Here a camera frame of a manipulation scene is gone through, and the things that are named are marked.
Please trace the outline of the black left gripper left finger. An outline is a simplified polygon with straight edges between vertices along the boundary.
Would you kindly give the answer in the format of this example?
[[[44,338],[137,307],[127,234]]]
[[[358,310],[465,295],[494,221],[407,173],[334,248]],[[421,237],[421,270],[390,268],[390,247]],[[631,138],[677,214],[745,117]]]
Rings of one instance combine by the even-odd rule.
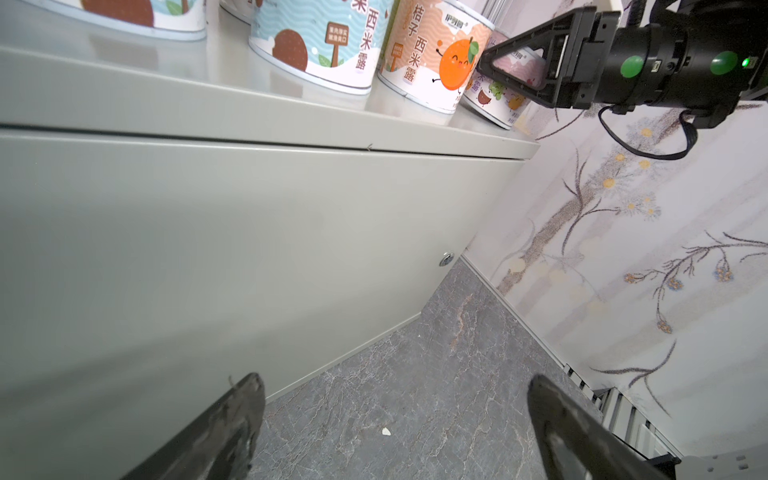
[[[126,479],[244,479],[266,406],[259,374],[247,374]]]

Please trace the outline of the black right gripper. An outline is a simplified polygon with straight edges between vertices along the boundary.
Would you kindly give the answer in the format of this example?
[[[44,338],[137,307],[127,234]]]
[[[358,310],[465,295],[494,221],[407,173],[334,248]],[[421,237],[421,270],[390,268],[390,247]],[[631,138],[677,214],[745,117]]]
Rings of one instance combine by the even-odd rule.
[[[618,30],[620,11],[596,7],[488,7],[496,30],[488,48],[519,38],[515,50],[493,54],[493,66],[523,85],[534,102],[588,109]]]

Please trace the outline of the white lid can blue label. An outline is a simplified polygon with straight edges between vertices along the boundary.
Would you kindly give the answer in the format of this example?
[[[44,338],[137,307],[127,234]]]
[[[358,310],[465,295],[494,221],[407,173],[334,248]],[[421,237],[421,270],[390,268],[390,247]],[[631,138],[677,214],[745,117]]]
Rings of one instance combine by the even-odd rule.
[[[334,91],[366,95],[393,16],[388,0],[256,1],[250,48],[270,64]]]

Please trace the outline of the white lid can pink label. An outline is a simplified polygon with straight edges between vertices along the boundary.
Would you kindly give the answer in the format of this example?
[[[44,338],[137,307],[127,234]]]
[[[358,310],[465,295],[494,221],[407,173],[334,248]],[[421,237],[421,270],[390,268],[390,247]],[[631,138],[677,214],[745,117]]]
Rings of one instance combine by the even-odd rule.
[[[545,60],[528,47],[495,60],[494,65],[514,80],[530,87],[539,86],[544,78]],[[461,103],[487,120],[509,130],[522,115],[529,100],[501,82],[475,72],[469,80]]]

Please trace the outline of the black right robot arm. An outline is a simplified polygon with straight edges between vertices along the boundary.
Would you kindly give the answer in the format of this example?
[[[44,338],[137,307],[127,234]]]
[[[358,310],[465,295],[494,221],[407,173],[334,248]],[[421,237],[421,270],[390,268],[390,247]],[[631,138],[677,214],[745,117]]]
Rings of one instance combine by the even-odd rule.
[[[489,47],[478,73],[540,106],[625,115],[638,106],[680,109],[683,150],[656,154],[611,138],[650,160],[684,158],[702,129],[742,101],[767,98],[764,1],[668,1],[572,9]]]

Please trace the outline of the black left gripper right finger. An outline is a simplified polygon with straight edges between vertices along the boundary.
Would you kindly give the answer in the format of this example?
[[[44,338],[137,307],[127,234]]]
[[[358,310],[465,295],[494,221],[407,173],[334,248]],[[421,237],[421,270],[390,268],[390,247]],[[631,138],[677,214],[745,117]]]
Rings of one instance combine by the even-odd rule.
[[[532,377],[528,411],[549,479],[663,479],[555,383]]]

